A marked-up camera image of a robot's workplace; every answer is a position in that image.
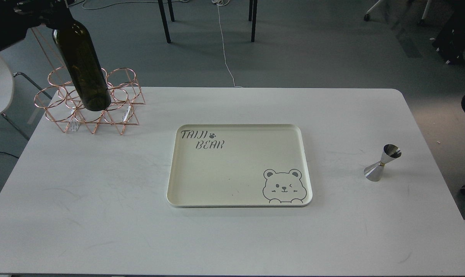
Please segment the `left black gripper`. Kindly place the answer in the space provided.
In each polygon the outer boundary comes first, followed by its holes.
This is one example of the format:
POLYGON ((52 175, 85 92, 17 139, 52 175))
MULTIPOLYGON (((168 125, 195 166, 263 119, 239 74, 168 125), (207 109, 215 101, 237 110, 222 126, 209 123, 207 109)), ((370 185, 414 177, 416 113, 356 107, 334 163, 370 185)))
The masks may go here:
POLYGON ((73 21, 72 0, 0 0, 0 46, 23 40, 28 29, 45 25, 57 29, 73 21))

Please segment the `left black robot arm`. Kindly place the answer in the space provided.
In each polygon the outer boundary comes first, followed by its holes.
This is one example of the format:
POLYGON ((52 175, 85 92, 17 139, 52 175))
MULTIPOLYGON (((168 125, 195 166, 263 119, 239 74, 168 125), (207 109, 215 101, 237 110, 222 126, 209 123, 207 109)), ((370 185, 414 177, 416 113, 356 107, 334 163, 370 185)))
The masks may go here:
POLYGON ((28 29, 51 29, 74 21, 69 6, 74 0, 0 0, 0 51, 23 40, 28 29))

